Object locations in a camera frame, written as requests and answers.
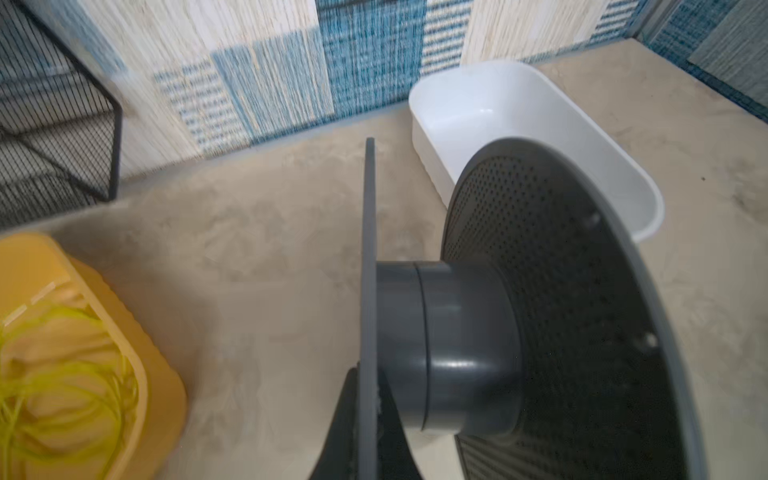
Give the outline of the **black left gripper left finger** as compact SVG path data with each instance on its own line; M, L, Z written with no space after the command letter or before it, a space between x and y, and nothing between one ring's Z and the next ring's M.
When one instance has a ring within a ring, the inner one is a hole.
M345 377L328 433L310 480L351 480L358 475L358 369Z

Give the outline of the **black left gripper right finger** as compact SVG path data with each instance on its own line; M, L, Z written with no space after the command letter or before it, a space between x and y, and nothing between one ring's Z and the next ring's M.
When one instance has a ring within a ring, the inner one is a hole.
M378 473L380 480L421 480L391 388L382 369L378 370L379 413L377 427Z

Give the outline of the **grey perforated cable spool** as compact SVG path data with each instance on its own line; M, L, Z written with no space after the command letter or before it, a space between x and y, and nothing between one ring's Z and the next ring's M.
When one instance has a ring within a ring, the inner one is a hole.
M617 213L534 140L482 147L436 261L363 260L364 359L401 428L467 479L704 479L685 367Z

